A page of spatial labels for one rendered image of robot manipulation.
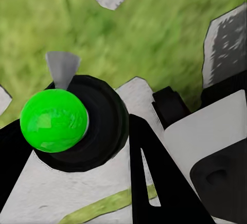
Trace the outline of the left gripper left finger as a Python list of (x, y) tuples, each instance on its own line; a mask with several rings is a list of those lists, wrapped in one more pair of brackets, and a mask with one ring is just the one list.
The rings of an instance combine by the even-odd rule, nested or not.
[(20, 118), (0, 129), (0, 213), (32, 151), (22, 134)]

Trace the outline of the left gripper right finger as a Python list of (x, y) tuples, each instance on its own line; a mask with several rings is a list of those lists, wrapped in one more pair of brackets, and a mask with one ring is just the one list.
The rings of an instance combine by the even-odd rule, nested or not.
[[(133, 224), (216, 224), (149, 123), (129, 114)], [(141, 148), (161, 206), (149, 203)]]

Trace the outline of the insectifuge atomizer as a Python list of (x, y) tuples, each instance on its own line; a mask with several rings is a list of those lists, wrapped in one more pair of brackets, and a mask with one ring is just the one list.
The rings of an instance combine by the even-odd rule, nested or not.
[(38, 158), (65, 173), (87, 172), (129, 144), (129, 112), (107, 82), (75, 75), (82, 59), (45, 55), (53, 82), (24, 105), (20, 127)]

